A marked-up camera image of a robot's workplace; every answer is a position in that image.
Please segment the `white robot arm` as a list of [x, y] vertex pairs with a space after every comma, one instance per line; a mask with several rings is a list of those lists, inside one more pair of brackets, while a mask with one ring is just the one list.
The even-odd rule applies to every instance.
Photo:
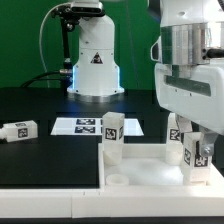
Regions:
[[[121, 94], [114, 61], [115, 26], [100, 0], [70, 0], [80, 26], [79, 59], [68, 93], [85, 101]], [[214, 153], [224, 135], [224, 0], [148, 0], [160, 23], [151, 47], [159, 105], [176, 114], [179, 129], [200, 126], [199, 154]]]

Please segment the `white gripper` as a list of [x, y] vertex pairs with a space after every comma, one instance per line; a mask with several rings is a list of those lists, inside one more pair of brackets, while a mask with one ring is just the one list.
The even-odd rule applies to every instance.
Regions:
[[154, 72], [159, 105], [177, 114], [181, 140], [193, 131], [191, 121], [202, 126], [199, 154], [212, 156], [218, 134], [224, 135], [224, 65], [192, 67], [190, 78], [174, 77], [171, 68], [161, 63]]

